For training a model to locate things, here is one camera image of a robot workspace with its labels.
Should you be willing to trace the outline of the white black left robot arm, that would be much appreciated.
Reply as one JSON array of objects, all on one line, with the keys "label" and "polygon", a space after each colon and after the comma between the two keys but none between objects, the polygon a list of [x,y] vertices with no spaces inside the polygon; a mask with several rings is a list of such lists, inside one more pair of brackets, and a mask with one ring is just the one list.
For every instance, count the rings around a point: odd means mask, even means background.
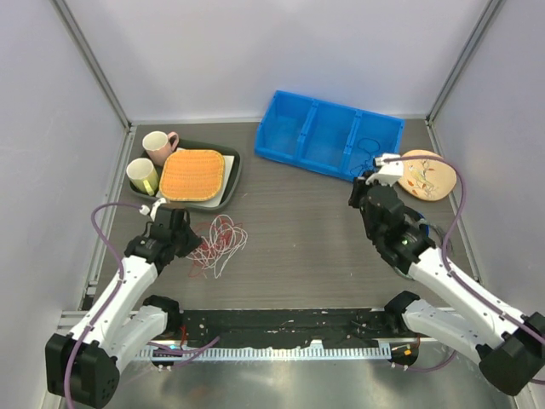
[{"label": "white black left robot arm", "polygon": [[46,342],[48,391],[69,408],[106,406],[137,352],[157,336],[170,340],[180,333],[177,301],[150,296],[137,312],[132,308],[169,264],[190,255],[202,240],[184,208],[158,201],[139,210],[150,220],[115,256],[118,270],[109,285],[66,335],[55,333]]}]

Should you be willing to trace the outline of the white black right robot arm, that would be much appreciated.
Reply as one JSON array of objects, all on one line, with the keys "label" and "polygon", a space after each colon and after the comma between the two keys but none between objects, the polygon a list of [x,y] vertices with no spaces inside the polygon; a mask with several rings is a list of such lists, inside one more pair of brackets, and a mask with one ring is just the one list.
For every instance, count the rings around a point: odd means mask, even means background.
[{"label": "white black right robot arm", "polygon": [[488,292],[454,263],[420,228],[405,219],[395,190],[363,177],[353,180],[348,203],[359,210],[367,238],[381,258],[406,278],[432,290],[455,310],[444,313],[409,291],[385,307],[389,333],[435,338],[475,363],[506,395],[518,395],[544,367],[544,316],[526,315]]}]

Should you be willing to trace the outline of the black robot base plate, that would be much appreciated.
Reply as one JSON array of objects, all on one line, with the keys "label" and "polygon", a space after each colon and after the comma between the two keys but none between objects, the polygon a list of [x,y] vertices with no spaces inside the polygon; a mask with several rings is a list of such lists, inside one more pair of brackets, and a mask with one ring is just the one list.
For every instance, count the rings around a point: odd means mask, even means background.
[{"label": "black robot base plate", "polygon": [[219,338],[224,349],[374,347],[380,339],[415,338],[394,314],[371,308],[186,310],[180,330],[189,347]]}]

